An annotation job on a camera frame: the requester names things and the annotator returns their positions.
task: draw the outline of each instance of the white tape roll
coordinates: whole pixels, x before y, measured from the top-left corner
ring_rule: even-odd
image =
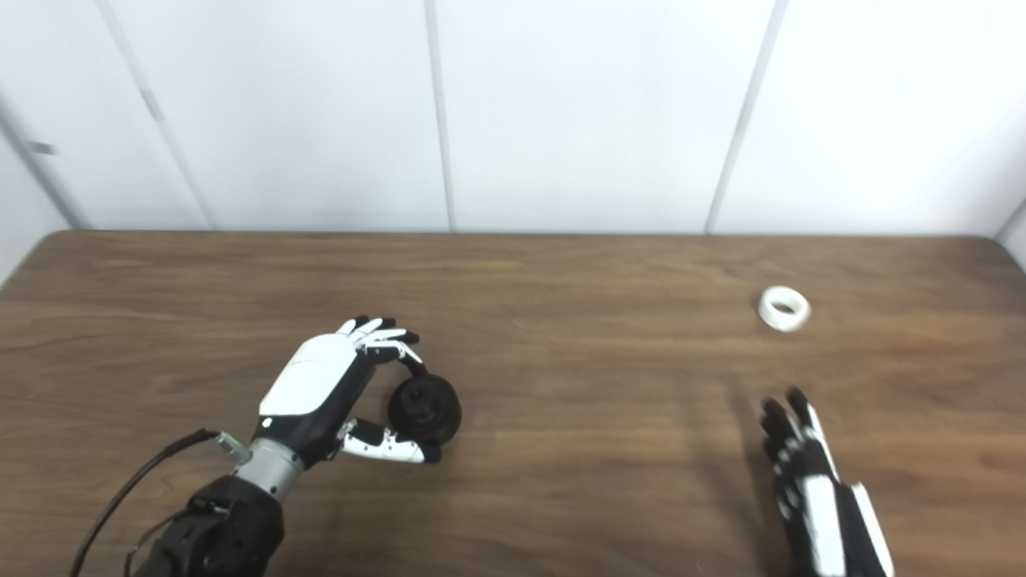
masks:
[[[793,333],[808,320],[813,307],[794,288],[771,286],[762,292],[759,316],[766,324],[782,333]]]

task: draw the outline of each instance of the fingertip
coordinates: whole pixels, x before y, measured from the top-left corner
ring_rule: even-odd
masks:
[[[787,389],[786,396],[794,411],[802,416],[808,408],[808,397],[805,396],[805,393],[801,392],[798,387],[791,387]]]

